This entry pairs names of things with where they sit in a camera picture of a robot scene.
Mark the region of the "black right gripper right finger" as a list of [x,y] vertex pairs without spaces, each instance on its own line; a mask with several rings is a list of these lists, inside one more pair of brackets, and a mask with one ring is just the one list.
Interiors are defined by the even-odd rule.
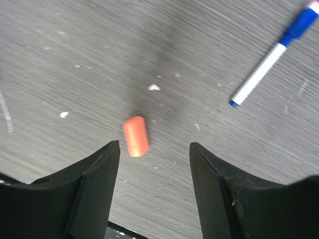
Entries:
[[319,178],[289,185],[254,176],[197,142],[189,160],[205,239],[316,239]]

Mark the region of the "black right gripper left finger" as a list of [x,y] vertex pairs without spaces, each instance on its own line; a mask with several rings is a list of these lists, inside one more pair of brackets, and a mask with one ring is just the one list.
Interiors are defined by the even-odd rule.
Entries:
[[0,175],[3,239],[105,237],[120,160],[111,141],[92,155],[30,184]]

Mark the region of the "orange highlighter cap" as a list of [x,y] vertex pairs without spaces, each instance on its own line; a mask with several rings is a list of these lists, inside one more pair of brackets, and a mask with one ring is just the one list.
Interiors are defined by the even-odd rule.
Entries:
[[141,157],[148,152],[149,138],[145,119],[135,116],[124,123],[124,135],[131,157]]

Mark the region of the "white marker with blue end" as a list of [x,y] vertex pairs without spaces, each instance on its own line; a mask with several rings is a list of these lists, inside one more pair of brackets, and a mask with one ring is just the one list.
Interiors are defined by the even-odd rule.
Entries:
[[232,96],[230,99],[230,105],[232,107],[237,107],[245,101],[245,99],[250,95],[250,93],[259,84],[263,77],[279,60],[286,49],[287,48],[280,43],[277,43],[271,49],[271,51],[264,57],[264,59],[256,66],[254,71],[245,80],[242,86]]

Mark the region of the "blue marker cap with eraser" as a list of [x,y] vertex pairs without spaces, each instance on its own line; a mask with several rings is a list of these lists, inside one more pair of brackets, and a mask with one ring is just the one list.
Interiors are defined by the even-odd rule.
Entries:
[[285,30],[279,43],[285,47],[307,31],[307,29],[315,22],[319,16],[319,1],[312,1],[307,7],[305,7],[297,17],[292,21],[290,26]]

